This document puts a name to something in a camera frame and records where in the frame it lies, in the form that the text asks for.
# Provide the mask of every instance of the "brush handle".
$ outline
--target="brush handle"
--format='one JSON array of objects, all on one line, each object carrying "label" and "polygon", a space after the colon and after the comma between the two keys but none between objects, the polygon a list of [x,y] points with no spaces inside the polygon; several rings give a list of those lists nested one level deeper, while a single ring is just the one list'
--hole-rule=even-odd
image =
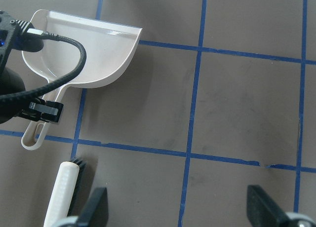
[{"label": "brush handle", "polygon": [[[44,100],[50,100],[55,102],[61,102],[68,85],[63,85],[56,90],[49,92],[43,96]],[[31,121],[28,128],[26,129],[25,133],[22,136],[21,144],[22,146],[30,151],[38,149],[48,132],[50,127],[50,122],[43,122],[43,121]]]},{"label": "brush handle", "polygon": [[60,164],[47,208],[44,227],[52,227],[56,221],[67,216],[78,173],[78,165],[72,162],[63,162]]}]

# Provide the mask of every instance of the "cable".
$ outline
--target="cable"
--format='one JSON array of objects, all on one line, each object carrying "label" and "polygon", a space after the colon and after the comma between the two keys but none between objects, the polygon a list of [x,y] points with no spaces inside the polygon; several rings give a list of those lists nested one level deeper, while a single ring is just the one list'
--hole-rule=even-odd
[{"label": "cable", "polygon": [[62,86],[63,84],[66,84],[67,82],[71,81],[76,76],[78,76],[85,65],[86,51],[83,45],[79,43],[78,41],[72,38],[54,35],[49,32],[44,32],[37,29],[29,29],[26,34],[30,38],[49,39],[53,41],[61,41],[61,42],[70,43],[79,49],[80,59],[76,67],[71,72],[69,72],[68,74],[58,78],[57,80],[45,86],[39,87],[37,89],[29,90],[29,91],[22,91],[22,92],[17,92],[17,93],[12,93],[12,94],[0,95],[0,106],[17,103],[23,100],[32,100],[35,97],[44,95],[52,90],[55,90],[58,87]]}]

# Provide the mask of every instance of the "white dustpan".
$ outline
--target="white dustpan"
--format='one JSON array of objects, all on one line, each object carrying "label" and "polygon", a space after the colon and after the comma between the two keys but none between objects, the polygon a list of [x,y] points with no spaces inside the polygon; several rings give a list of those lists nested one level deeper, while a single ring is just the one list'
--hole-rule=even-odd
[{"label": "white dustpan", "polygon": [[[39,30],[73,38],[83,44],[87,52],[82,72],[69,83],[44,95],[45,100],[60,102],[69,86],[96,88],[119,78],[134,56],[142,29],[114,23],[81,18],[48,10],[38,10],[31,22]],[[44,40],[38,53],[22,52],[28,67],[51,82],[70,72],[79,60],[79,51],[62,42]],[[22,137],[28,150],[39,148],[50,123],[31,122]]]}]

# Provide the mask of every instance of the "white brush handle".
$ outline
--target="white brush handle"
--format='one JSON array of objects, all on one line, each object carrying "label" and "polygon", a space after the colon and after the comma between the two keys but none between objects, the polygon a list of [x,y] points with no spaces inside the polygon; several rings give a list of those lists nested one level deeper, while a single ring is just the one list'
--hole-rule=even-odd
[{"label": "white brush handle", "polygon": [[60,164],[53,192],[50,197],[44,227],[52,227],[67,216],[79,173],[79,166],[72,162]]}]

